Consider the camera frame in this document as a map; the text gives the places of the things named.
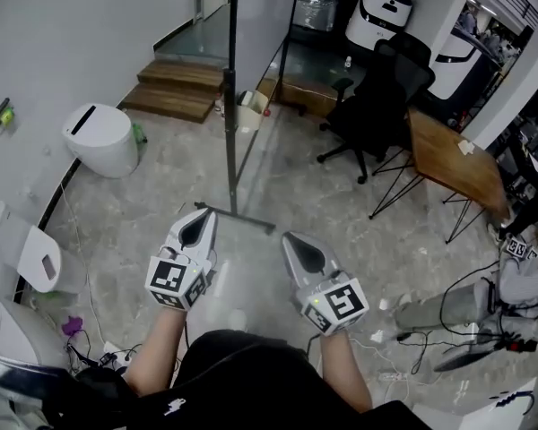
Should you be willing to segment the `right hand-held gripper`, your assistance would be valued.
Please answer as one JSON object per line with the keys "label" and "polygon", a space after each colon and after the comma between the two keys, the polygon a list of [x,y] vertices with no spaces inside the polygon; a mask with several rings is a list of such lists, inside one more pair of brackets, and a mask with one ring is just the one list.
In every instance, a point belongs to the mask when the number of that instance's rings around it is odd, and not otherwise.
{"label": "right hand-held gripper", "polygon": [[359,281],[346,271],[310,283],[313,273],[331,273],[338,268],[334,250],[326,243],[303,233],[287,231],[281,239],[285,266],[298,287],[294,303],[302,317],[322,336],[331,336],[355,324],[369,303]]}

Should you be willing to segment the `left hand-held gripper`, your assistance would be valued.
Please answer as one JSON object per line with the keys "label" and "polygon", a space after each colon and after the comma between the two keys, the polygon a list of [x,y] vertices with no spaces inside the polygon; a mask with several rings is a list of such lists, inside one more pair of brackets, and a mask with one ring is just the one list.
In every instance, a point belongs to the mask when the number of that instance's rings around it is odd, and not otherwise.
{"label": "left hand-held gripper", "polygon": [[[192,211],[172,225],[164,245],[150,259],[144,282],[159,305],[188,312],[209,288],[214,275],[209,255],[217,225],[217,214],[207,208]],[[184,248],[191,257],[177,251]]]}

